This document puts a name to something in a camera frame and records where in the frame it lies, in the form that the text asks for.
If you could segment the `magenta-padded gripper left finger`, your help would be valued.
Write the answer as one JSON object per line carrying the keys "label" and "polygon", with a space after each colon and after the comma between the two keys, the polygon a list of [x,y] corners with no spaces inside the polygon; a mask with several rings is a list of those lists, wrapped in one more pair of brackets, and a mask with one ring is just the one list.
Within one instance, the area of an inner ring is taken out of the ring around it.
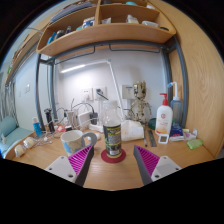
{"label": "magenta-padded gripper left finger", "polygon": [[94,147],[87,146],[69,157],[59,156],[46,168],[46,171],[78,186],[83,186],[93,156]]}

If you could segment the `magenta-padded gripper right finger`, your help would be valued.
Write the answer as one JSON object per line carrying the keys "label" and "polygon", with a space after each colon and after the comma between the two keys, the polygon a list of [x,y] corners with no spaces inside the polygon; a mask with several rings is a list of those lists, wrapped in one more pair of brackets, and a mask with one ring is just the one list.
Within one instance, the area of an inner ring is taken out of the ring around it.
{"label": "magenta-padded gripper right finger", "polygon": [[181,170],[181,167],[168,156],[159,157],[140,146],[134,146],[133,154],[144,185]]}

